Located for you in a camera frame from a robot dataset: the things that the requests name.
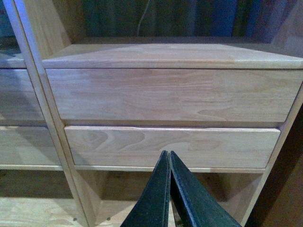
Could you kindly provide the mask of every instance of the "dark green object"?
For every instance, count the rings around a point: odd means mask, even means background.
[[[169,155],[167,151],[163,151],[142,196],[121,227],[167,227],[169,190]]]
[[[241,227],[173,151],[170,153],[170,161],[170,195],[184,227]]]
[[[206,191],[174,151],[163,151],[121,227],[167,227],[169,194],[184,227],[241,227]]]
[[[232,36],[244,36],[253,0],[238,0]]]

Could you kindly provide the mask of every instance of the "wooden drawer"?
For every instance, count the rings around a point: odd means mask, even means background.
[[[0,165],[61,165],[45,127],[0,127]]]
[[[284,122],[299,70],[47,70],[64,120]]]
[[[265,168],[279,130],[134,127],[65,128],[76,165],[155,166],[174,150],[188,167]]]
[[[44,120],[27,70],[0,70],[0,122]]]

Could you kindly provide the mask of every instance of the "black object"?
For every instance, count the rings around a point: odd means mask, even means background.
[[[241,227],[200,184],[174,151],[170,194],[184,227]]]
[[[184,227],[241,227],[206,191],[177,154],[163,151],[122,227],[167,227],[169,194]]]
[[[170,190],[169,154],[162,151],[146,187],[121,227],[167,227]]]

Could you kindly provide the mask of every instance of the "light wood furniture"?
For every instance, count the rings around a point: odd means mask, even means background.
[[[5,2],[84,226],[126,217],[162,149],[245,225],[303,102],[302,1],[271,43],[87,38],[80,0]]]

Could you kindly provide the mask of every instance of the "drawer front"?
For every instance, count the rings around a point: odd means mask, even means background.
[[[45,127],[0,127],[0,165],[61,165]]]
[[[65,120],[284,122],[295,70],[47,70]]]
[[[155,166],[162,150],[188,167],[265,168],[276,129],[65,128],[76,165]]]
[[[0,70],[0,122],[44,120],[27,70]]]

